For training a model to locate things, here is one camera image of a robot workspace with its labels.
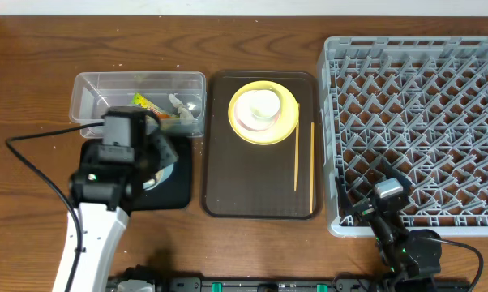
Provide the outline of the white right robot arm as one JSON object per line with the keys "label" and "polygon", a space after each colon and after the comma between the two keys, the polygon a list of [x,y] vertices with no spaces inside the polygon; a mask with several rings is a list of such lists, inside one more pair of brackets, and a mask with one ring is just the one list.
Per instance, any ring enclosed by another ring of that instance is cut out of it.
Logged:
{"label": "white right robot arm", "polygon": [[399,174],[373,187],[373,193],[356,204],[338,182],[338,198],[345,215],[366,223],[376,237],[379,254],[390,272],[383,275],[376,288],[384,291],[437,291],[434,275],[441,271],[442,248],[432,230],[408,230],[399,211],[409,203],[411,182]]}

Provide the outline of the light blue bowl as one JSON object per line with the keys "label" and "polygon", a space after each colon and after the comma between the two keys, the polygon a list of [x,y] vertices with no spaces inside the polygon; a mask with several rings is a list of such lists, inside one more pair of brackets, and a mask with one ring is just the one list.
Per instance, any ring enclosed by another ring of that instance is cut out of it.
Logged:
{"label": "light blue bowl", "polygon": [[148,181],[143,184],[143,189],[145,191],[150,191],[157,187],[159,184],[166,181],[170,175],[173,173],[174,164],[168,165],[162,170],[156,172]]}

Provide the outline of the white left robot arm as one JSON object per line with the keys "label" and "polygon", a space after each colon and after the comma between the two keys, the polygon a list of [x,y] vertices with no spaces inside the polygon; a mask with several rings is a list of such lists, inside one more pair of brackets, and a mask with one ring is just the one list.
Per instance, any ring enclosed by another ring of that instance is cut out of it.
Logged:
{"label": "white left robot arm", "polygon": [[73,213],[80,227],[68,218],[66,243],[62,253],[54,291],[64,291],[72,276],[72,291],[102,291],[107,286],[114,253],[134,211],[179,209],[190,202],[190,141],[173,137],[170,147],[178,159],[159,170],[143,184],[143,194],[125,210],[118,204],[113,210],[101,201],[82,202]]}

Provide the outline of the wooden chopstick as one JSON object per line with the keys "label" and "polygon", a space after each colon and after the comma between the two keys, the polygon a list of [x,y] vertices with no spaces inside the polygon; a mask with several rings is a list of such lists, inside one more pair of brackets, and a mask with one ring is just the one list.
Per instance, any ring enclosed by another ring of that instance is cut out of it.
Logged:
{"label": "wooden chopstick", "polygon": [[299,114],[300,114],[300,104],[298,106],[298,119],[295,127],[295,152],[294,152],[294,174],[293,174],[293,190],[298,189],[298,164],[299,164]]}
{"label": "wooden chopstick", "polygon": [[310,215],[315,210],[315,123],[310,124]]}

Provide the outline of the yellow green snack wrapper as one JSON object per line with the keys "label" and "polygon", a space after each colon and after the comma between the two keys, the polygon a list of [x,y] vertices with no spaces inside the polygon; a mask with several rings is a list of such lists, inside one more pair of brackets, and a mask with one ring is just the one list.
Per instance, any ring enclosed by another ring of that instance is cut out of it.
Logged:
{"label": "yellow green snack wrapper", "polygon": [[155,105],[140,93],[136,93],[133,96],[130,105],[138,106],[142,109],[149,110],[153,112],[155,115],[157,115],[159,119],[170,119],[170,118],[178,117],[177,115],[172,114],[162,109],[161,107]]}

